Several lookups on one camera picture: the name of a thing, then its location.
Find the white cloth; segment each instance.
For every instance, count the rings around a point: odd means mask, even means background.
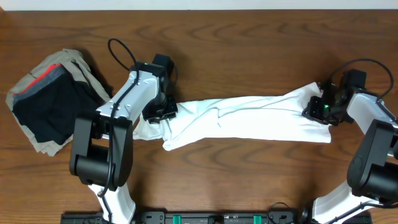
[[[203,138],[249,138],[327,142],[328,125],[301,114],[311,96],[321,96],[311,83],[284,96],[245,96],[177,103],[177,117],[149,124],[142,115],[134,139],[163,138],[167,151]]]

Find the white wall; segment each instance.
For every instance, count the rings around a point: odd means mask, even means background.
[[[398,9],[398,0],[0,0],[5,11]]]

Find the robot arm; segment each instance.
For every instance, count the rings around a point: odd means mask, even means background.
[[[376,94],[364,89],[365,79],[364,72],[345,72],[339,89],[331,83],[324,86],[322,98],[313,96],[303,111],[303,116],[323,124],[356,121],[365,137],[347,180],[304,210],[302,222],[340,224],[374,206],[398,201],[398,166],[386,162],[388,154],[398,158],[397,120]]]
[[[108,181],[108,148],[92,144],[91,139],[109,139],[109,120],[113,102],[132,85],[136,69],[132,67],[129,78],[116,95],[94,113],[82,113],[76,119],[74,142],[70,159],[70,172],[97,195],[103,208],[103,219],[108,221],[111,212],[113,223],[131,222],[136,205],[132,201],[127,178],[132,168],[132,125],[142,113],[150,123],[174,118],[177,105],[172,95],[166,95],[174,63],[168,56],[155,56],[152,63],[138,63],[139,79],[131,91],[121,100],[114,115],[113,174],[110,191],[100,198]]]

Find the wood grain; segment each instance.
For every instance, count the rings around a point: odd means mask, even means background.
[[[107,50],[111,37],[141,61],[170,55],[180,73],[176,99],[188,101],[282,95],[361,57],[397,74],[397,36],[396,11],[8,12],[0,21],[1,98],[63,48],[81,50],[116,93],[127,74]],[[379,67],[353,67],[368,72],[369,90],[389,86]],[[398,114],[396,88],[385,99]],[[100,209],[69,173],[71,144],[55,157],[36,153],[5,103],[0,123],[0,223],[59,223],[64,212]],[[266,210],[278,201],[298,207],[345,180],[363,138],[355,124],[330,131],[331,144],[203,139],[167,152],[160,140],[134,141],[129,190],[140,207],[170,211]],[[398,218],[395,211],[371,211],[375,223]]]

